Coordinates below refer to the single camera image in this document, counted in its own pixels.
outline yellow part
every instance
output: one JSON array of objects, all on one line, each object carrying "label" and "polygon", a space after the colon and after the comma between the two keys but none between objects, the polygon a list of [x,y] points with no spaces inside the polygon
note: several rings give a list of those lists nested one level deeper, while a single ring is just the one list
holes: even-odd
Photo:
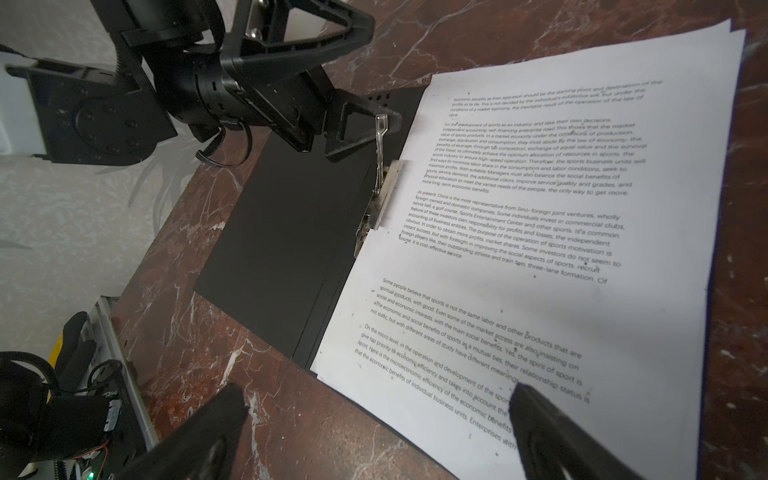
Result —
[{"label": "yellow part", "polygon": [[63,345],[64,345],[64,333],[59,333],[58,340],[56,340],[56,345],[53,345],[51,356],[48,357],[48,363],[50,363],[51,366],[56,366],[56,360],[58,359],[58,354],[61,353],[61,346]]}]

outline white paper sheet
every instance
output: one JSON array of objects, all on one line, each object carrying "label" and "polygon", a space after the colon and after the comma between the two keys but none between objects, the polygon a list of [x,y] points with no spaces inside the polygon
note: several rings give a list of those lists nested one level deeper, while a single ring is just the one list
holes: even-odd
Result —
[{"label": "white paper sheet", "polygon": [[436,75],[318,378],[462,480],[525,478],[517,381],[642,476],[693,478],[729,28]]}]

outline black plastic part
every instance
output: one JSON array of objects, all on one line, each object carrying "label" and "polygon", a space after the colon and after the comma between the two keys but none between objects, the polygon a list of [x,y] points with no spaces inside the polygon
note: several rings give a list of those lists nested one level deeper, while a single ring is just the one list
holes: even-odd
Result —
[{"label": "black plastic part", "polygon": [[46,157],[55,163],[131,165],[176,135],[154,91],[131,78],[52,60],[7,70],[27,78]]},{"label": "black plastic part", "polygon": [[189,45],[208,29],[197,0],[91,0],[107,33],[119,34],[131,47],[162,42],[164,47]]},{"label": "black plastic part", "polygon": [[339,161],[376,139],[373,129],[355,135],[347,134],[346,125],[351,114],[371,115],[372,119],[377,114],[386,114],[389,127],[387,134],[397,133],[402,125],[402,117],[393,109],[348,91],[336,90],[328,110],[326,126],[326,157],[330,161]]},{"label": "black plastic part", "polygon": [[48,389],[40,376],[0,356],[0,478],[14,478],[35,453]]},{"label": "black plastic part", "polygon": [[[403,112],[400,132],[384,137],[386,163],[399,157],[423,91],[381,92],[379,104]],[[351,124],[349,136],[374,125],[364,123]],[[323,141],[299,154],[270,137],[195,284],[302,368],[312,363],[354,263],[355,232],[376,177],[375,145],[331,163]]]},{"label": "black plastic part", "polygon": [[[110,374],[111,369],[103,369],[94,379],[94,383],[106,381]],[[140,458],[147,452],[147,446],[144,444],[141,427],[136,420],[136,412],[131,404],[131,397],[128,395],[123,376],[115,376],[106,387],[96,390],[94,394],[100,395],[104,392],[117,392],[117,398],[122,401],[122,405],[118,423],[109,435],[109,455],[99,455],[91,461],[95,472],[102,469],[101,480],[109,478],[110,474],[117,474],[125,470],[136,458]]]},{"label": "black plastic part", "polygon": [[83,325],[88,320],[86,312],[77,312],[64,324],[61,329],[61,350],[56,357],[56,364],[53,367],[56,375],[60,375],[67,367],[69,359],[78,349],[80,344],[80,333],[83,331]]},{"label": "black plastic part", "polygon": [[223,88],[221,96],[204,98],[200,87],[211,88],[211,82],[220,82],[221,68],[218,66],[215,56],[184,53],[178,55],[153,55],[147,59],[152,71],[155,73],[154,84],[157,96],[162,105],[176,119],[191,126],[203,128],[203,135],[198,136],[193,131],[198,141],[206,141],[210,136],[218,132],[219,118],[210,111],[218,108],[225,111],[227,108],[236,108],[234,114],[250,114],[236,99],[232,98]]},{"label": "black plastic part", "polygon": [[[260,28],[262,38],[247,37],[253,0],[238,0],[232,32],[224,40],[221,63],[238,81],[271,85],[311,70],[367,45],[376,21],[337,0],[274,0],[266,2]],[[304,10],[344,27],[342,31],[301,41],[283,41],[292,8]]]},{"label": "black plastic part", "polygon": [[530,385],[517,384],[509,416],[528,480],[641,480]]},{"label": "black plastic part", "polygon": [[119,472],[116,480],[229,478],[247,413],[243,391],[227,384],[158,446]]},{"label": "black plastic part", "polygon": [[78,344],[78,348],[67,362],[66,368],[58,374],[58,382],[62,390],[73,391],[78,388],[83,376],[88,371],[94,353],[96,353],[94,340],[85,340]]},{"label": "black plastic part", "polygon": [[104,396],[52,397],[38,430],[40,446],[33,462],[64,460],[104,443],[109,399]]}]

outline red wire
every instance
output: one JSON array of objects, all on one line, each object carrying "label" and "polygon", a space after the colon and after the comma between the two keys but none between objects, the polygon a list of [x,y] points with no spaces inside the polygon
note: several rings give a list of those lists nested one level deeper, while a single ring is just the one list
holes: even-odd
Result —
[{"label": "red wire", "polygon": [[74,458],[83,458],[83,457],[85,457],[86,455],[90,455],[90,454],[91,454],[91,453],[93,453],[93,452],[98,452],[98,451],[99,451],[99,450],[101,450],[102,448],[106,447],[108,443],[109,443],[109,440],[107,440],[107,441],[106,441],[106,442],[105,442],[105,443],[104,443],[102,446],[96,447],[95,449],[93,449],[93,450],[89,450],[88,452],[84,453],[83,455],[78,455],[78,456],[76,456],[76,457],[74,457]]},{"label": "red wire", "polygon": [[109,456],[109,448],[107,446],[104,447],[104,451],[106,452],[104,454],[104,461],[101,463],[101,467],[98,469],[98,475],[96,475],[96,479],[98,480],[99,477],[101,477],[101,471],[104,470],[104,464],[107,463],[107,457]]}]

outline black cable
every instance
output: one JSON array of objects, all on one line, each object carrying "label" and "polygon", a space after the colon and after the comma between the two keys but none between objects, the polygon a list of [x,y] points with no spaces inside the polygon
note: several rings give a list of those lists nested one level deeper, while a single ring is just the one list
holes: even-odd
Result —
[{"label": "black cable", "polygon": [[245,125],[245,123],[242,120],[238,120],[237,124],[240,125],[240,127],[245,131],[246,138],[248,139],[248,148],[246,149],[245,156],[243,157],[243,160],[241,160],[239,163],[227,165],[227,164],[221,164],[217,161],[215,161],[210,156],[214,153],[214,151],[218,150],[219,146],[224,142],[224,138],[227,136],[227,129],[224,127],[220,127],[219,134],[214,137],[214,139],[208,144],[207,147],[205,147],[205,150],[198,150],[195,154],[195,157],[203,162],[206,165],[210,165],[211,167],[217,167],[217,168],[235,168],[239,167],[240,165],[244,164],[246,160],[248,160],[248,157],[250,156],[250,151],[253,148],[253,134],[250,133],[250,128],[248,125]]},{"label": "black cable", "polygon": [[[104,366],[107,366],[107,365],[112,365],[112,373],[110,373],[107,376],[106,379],[100,381],[99,383],[97,383],[95,385],[92,384],[93,378],[94,378],[94,374],[96,372],[98,372],[101,367],[104,367]],[[88,384],[87,384],[88,386],[86,388],[79,389],[79,390],[72,390],[72,391],[69,391],[69,390],[59,390],[59,392],[62,392],[62,393],[83,393],[83,392],[90,392],[91,390],[98,390],[101,387],[105,387],[105,386],[109,385],[109,382],[114,380],[120,374],[120,372],[122,372],[122,370],[123,370],[123,363],[120,360],[109,359],[109,360],[107,360],[105,362],[99,363],[98,365],[96,365],[94,367],[93,370],[91,370],[91,373],[88,374]]]},{"label": "black cable", "polygon": [[51,395],[58,395],[61,391],[61,387],[58,384],[58,377],[48,361],[42,357],[35,355],[34,353],[27,352],[0,352],[0,359],[11,360],[14,362],[27,363],[40,370],[43,374],[43,378],[48,383],[48,389],[51,391]]}]

